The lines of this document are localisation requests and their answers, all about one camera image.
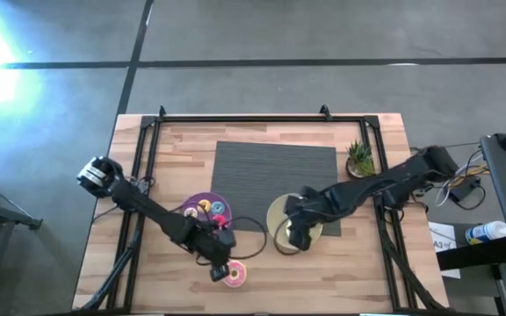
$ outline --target green plant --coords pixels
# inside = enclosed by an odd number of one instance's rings
[[[372,161],[372,150],[355,140],[349,147],[349,157],[352,166],[357,169],[362,176],[372,176],[375,174],[374,162]]]
[[[374,162],[372,159],[365,160],[363,162],[359,162],[357,164],[358,172],[362,176],[373,176],[374,175]]]
[[[349,147],[349,157],[353,164],[358,165],[360,162],[372,160],[372,151],[368,146],[355,140]]]

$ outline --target paper sign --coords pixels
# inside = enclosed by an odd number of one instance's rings
[[[435,252],[456,248],[453,226],[429,222],[429,229],[432,231],[430,232],[430,236],[435,243]],[[459,269],[441,271],[440,274],[443,277],[460,278]]]

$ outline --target gray floor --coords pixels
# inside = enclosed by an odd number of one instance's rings
[[[0,0],[0,62],[129,61],[144,0]],[[506,0],[155,0],[141,60],[506,57]],[[125,69],[0,70],[0,191],[44,218],[18,229],[0,274],[0,315],[71,306],[95,199],[79,169],[105,154]],[[128,113],[401,112],[409,143],[506,132],[506,65],[140,69]],[[465,163],[475,147],[451,149]],[[502,217],[431,207],[430,220]],[[433,204],[434,196],[426,201]],[[470,272],[467,289],[486,282]],[[483,301],[451,304],[485,311]]]

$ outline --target wooden table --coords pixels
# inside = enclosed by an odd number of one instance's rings
[[[401,115],[378,115],[387,160],[394,166],[409,157]],[[114,131],[110,157],[122,165],[125,175],[132,168],[140,121],[141,115],[121,115]],[[154,167],[157,184],[150,196],[170,209],[194,193],[209,191],[218,140],[335,147],[337,180],[345,181],[346,148],[360,138],[354,123],[162,123]],[[141,175],[148,153],[143,156]],[[110,199],[100,200],[96,214],[111,206]],[[74,307],[87,302],[110,273],[121,218],[122,212],[115,211],[92,226]],[[158,225],[146,220],[133,312],[391,312],[371,199],[341,220],[341,228],[342,237],[322,236],[309,251],[295,257],[280,255],[269,243],[261,255],[244,261],[246,284],[230,289],[222,282],[213,283],[208,267],[198,266]],[[406,208],[402,229],[411,269],[434,298],[448,306],[421,206]],[[263,235],[254,232],[238,231],[235,237],[234,255],[246,255],[263,241]],[[122,277],[120,298],[125,281]],[[405,305],[399,271],[396,282]]]

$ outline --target gray rubber mat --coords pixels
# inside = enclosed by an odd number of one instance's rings
[[[223,196],[232,217],[249,216],[266,228],[272,201],[303,185],[316,190],[337,182],[334,147],[308,147],[219,141],[212,177],[212,191]],[[259,231],[246,220],[235,229]],[[341,236],[339,221],[323,226],[322,234]]]

